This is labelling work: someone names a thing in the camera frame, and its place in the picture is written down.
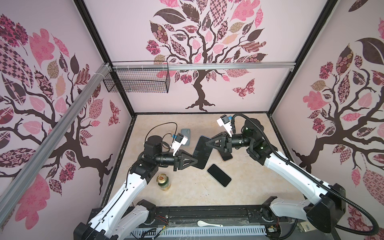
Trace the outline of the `light blue phone case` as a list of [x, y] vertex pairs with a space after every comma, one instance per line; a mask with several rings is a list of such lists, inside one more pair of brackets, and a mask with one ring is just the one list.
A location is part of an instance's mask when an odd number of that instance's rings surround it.
[[188, 147], [190, 145], [191, 140], [191, 130], [181, 129], [181, 134], [183, 135], [182, 144]]

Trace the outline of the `black smartphone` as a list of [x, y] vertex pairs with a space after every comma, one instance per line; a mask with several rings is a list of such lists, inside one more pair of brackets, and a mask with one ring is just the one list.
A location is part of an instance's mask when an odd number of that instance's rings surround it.
[[213, 150], [212, 147], [206, 145], [210, 140], [211, 138], [200, 136], [193, 152], [193, 158], [197, 160], [197, 163], [194, 165], [195, 168], [203, 170], [206, 167]]

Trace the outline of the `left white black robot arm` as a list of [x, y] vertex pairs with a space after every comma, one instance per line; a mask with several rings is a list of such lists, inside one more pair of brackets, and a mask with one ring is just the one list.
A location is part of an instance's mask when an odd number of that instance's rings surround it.
[[162, 137], [151, 136], [146, 140], [144, 151], [129, 169], [125, 182], [87, 224], [79, 223], [74, 230], [75, 240], [124, 240], [139, 225], [154, 222], [156, 206], [142, 200], [130, 211], [134, 199], [157, 174], [160, 167], [172, 166], [174, 171], [177, 171], [198, 162], [180, 148], [187, 143], [186, 136], [177, 134], [173, 139], [168, 152], [163, 151]]

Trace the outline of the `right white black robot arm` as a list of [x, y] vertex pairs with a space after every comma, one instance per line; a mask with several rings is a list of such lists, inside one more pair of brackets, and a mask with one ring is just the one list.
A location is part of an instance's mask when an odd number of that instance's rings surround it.
[[246, 148], [249, 156], [262, 166], [274, 171], [305, 197], [303, 201], [270, 197], [265, 202], [264, 218], [288, 217], [305, 220], [323, 233], [331, 233], [346, 211], [342, 197], [345, 190], [340, 185], [329, 185], [304, 172], [270, 143], [260, 122], [246, 118], [241, 133], [235, 130], [231, 116], [222, 115], [217, 123], [225, 131], [216, 135], [206, 145], [220, 152], [231, 153], [233, 149]]

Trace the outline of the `phone with pink case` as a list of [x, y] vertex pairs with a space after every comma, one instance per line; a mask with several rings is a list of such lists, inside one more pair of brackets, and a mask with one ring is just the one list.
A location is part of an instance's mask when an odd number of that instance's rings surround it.
[[229, 161], [233, 158], [233, 155], [231, 153], [219, 151], [219, 154], [224, 162]]

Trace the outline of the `phone with white case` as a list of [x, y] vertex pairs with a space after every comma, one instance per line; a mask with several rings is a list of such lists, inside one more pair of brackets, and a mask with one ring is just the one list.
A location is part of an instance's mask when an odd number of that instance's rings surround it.
[[207, 172], [224, 188], [227, 187], [229, 183], [232, 181], [232, 178], [215, 164], [212, 164], [208, 168]]

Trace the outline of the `green gold drink can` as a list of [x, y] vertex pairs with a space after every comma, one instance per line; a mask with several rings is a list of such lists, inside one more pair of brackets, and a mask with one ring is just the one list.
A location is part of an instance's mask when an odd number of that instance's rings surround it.
[[170, 179], [166, 174], [159, 174], [157, 177], [157, 183], [163, 191], [167, 191], [171, 187]]

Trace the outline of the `white plastic spoon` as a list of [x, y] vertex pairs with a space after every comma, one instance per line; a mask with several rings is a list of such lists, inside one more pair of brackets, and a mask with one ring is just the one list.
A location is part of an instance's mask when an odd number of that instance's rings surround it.
[[223, 228], [224, 227], [221, 224], [211, 224], [211, 223], [207, 223], [207, 222], [202, 221], [202, 220], [199, 220], [197, 222], [197, 224], [198, 224], [199, 227], [219, 227], [219, 228]]

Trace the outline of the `beige box under bench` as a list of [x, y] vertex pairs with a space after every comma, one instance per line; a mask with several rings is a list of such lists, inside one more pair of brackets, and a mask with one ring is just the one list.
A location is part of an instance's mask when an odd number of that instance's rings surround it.
[[301, 233], [308, 233], [317, 230], [310, 222], [298, 222], [297, 227]]

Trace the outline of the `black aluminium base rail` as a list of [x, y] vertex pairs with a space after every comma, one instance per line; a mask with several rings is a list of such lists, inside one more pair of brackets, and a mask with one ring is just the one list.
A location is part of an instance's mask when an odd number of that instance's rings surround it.
[[149, 208], [149, 215], [142, 226], [165, 224], [186, 224], [198, 220], [225, 220], [230, 223], [240, 220], [246, 224], [276, 225], [277, 223], [293, 223], [293, 218], [276, 217], [264, 205], [240, 206], [188, 206], [188, 207], [156, 207]]

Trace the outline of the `back aluminium wall rail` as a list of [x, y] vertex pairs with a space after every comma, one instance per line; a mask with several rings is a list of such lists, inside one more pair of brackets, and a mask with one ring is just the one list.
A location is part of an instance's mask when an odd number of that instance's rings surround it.
[[114, 70], [159, 70], [159, 71], [189, 71], [189, 70], [231, 70], [231, 69], [294, 69], [294, 62], [260, 62], [260, 63], [219, 63], [219, 64], [136, 64], [115, 65]]

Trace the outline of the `aluminium wall rail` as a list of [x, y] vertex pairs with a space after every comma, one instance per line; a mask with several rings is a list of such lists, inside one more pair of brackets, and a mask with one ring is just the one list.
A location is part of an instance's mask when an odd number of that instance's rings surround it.
[[115, 65], [114, 70], [159, 70], [159, 71], [189, 71], [189, 70], [231, 70], [231, 69], [294, 69], [294, 62], [260, 62], [260, 63], [219, 63], [219, 64], [136, 64]]
[[1, 224], [5, 222], [12, 210], [15, 208], [20, 198], [24, 195], [31, 185], [44, 163], [49, 159], [61, 139], [64, 137], [68, 128], [75, 121], [82, 108], [94, 90], [111, 70], [110, 63], [103, 63], [94, 73], [91, 82], [88, 83], [82, 93], [75, 99], [63, 117], [55, 125], [52, 132], [47, 136], [43, 143], [38, 147], [32, 158], [21, 169], [20, 173], [10, 183], [1, 196]]

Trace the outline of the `left aluminium wall rail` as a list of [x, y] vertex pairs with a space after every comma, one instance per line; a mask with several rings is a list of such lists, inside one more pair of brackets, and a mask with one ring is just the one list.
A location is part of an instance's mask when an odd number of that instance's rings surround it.
[[68, 128], [75, 121], [82, 108], [94, 90], [111, 70], [110, 63], [103, 63], [94, 73], [91, 82], [88, 83], [82, 93], [75, 99], [63, 117], [55, 125], [52, 132], [47, 136], [43, 143], [38, 147], [32, 158], [21, 169], [20, 173], [10, 183], [1, 196], [1, 224], [5, 222], [12, 210], [15, 208], [20, 198], [24, 195], [31, 185], [44, 163], [49, 159], [61, 139], [64, 137]]

